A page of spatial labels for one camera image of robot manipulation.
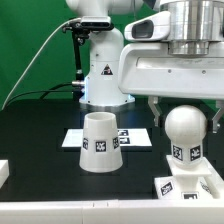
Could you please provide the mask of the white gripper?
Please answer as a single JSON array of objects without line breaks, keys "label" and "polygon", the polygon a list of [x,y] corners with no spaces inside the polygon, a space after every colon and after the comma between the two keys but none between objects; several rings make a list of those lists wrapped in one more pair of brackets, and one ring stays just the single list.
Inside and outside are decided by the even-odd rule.
[{"label": "white gripper", "polygon": [[160,97],[224,99],[224,37],[220,13],[189,20],[163,11],[125,27],[122,92],[148,95],[154,125],[163,127]]}]

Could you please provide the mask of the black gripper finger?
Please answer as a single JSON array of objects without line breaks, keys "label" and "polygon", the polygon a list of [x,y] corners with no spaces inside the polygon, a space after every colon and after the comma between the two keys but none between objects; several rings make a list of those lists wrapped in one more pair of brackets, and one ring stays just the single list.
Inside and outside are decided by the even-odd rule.
[{"label": "black gripper finger", "polygon": [[212,133],[217,133],[221,127],[220,119],[224,116],[224,100],[217,100],[215,106],[218,111],[208,121],[208,130]]}]

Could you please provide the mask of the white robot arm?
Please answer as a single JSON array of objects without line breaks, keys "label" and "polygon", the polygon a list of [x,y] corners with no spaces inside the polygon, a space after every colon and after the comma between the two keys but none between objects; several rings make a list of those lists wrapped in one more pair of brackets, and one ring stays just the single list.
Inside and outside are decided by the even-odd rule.
[{"label": "white robot arm", "polygon": [[224,115],[224,0],[66,0],[77,40],[90,40],[80,102],[120,106],[145,95],[211,99]]}]

